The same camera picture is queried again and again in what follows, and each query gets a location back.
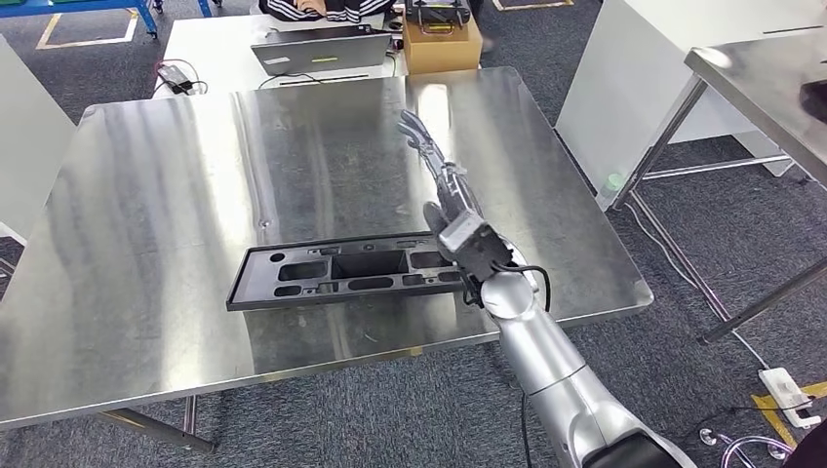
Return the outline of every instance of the blue metal rack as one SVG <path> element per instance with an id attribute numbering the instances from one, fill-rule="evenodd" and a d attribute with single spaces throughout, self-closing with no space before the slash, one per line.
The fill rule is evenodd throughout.
<path id="1" fill-rule="evenodd" d="M 19 5 L 0 5 L 0 18 L 135 8 L 143 19 L 143 23 L 146 24 L 146 32 L 157 38 L 158 27 L 155 25 L 155 19 L 149 13 L 149 1 L 152 2 L 152 8 L 158 13 L 163 13 L 164 0 L 86 0 L 68 3 L 53 3 L 51 0 L 26 0 Z M 219 7 L 221 6 L 221 0 L 213 0 L 213 2 Z M 213 15 L 210 12 L 209 0 L 198 0 L 198 6 L 201 8 L 201 14 L 204 18 Z"/>

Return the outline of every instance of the stainless steel table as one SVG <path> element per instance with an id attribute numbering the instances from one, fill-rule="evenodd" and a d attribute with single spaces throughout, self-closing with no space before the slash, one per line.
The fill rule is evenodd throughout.
<path id="1" fill-rule="evenodd" d="M 732 317 L 634 189 L 641 180 L 777 160 L 756 158 L 660 173 L 650 172 L 654 161 L 707 86 L 712 86 L 819 183 L 827 184 L 827 124 L 805 112 L 800 100 L 803 84 L 827 79 L 827 33 L 819 26 L 818 29 L 793 36 L 695 48 L 689 52 L 686 64 L 694 71 L 694 81 L 686 98 L 629 183 L 621 190 L 615 207 L 625 203 L 627 194 L 635 200 L 688 271 L 692 281 L 703 292 L 712 309 L 724 321 L 701 336 L 701 341 L 708 343 L 734 332 L 740 325 L 769 310 L 785 297 L 827 275 L 827 258 Z"/>
<path id="2" fill-rule="evenodd" d="M 248 247 L 426 229 L 403 108 L 548 269 L 557 319 L 652 301 L 512 68 L 96 105 L 2 301 L 0 430 L 103 411 L 209 450 L 192 400 L 183 432 L 123 408 L 496 339 L 461 294 L 225 310 Z"/>

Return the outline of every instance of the striped sleeve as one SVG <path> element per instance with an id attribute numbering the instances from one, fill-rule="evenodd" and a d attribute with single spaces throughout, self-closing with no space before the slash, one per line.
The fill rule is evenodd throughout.
<path id="1" fill-rule="evenodd" d="M 330 21 L 358 23 L 362 17 L 384 12 L 394 0 L 325 0 Z"/>
<path id="2" fill-rule="evenodd" d="M 295 7 L 293 0 L 260 0 L 259 6 L 265 6 L 266 13 L 282 21 L 315 21 L 322 16 L 314 11 L 303 12 Z"/>

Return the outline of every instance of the robotic arm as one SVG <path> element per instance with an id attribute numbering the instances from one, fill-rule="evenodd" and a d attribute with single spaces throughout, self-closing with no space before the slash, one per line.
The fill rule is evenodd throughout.
<path id="1" fill-rule="evenodd" d="M 427 203 L 425 220 L 442 255 L 460 267 L 469 302 L 484 307 L 499 327 L 502 350 L 561 465 L 694 468 L 611 395 L 540 307 L 533 276 L 513 271 L 526 269 L 519 268 L 522 256 L 485 221 L 462 168 L 445 160 L 419 118 L 404 110 L 398 127 L 437 184 L 440 206 Z"/>

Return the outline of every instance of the laptop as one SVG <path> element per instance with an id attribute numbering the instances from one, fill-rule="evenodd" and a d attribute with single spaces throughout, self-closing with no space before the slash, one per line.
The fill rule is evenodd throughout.
<path id="1" fill-rule="evenodd" d="M 382 64 L 391 33 L 367 24 L 270 32 L 253 53 L 270 76 Z"/>

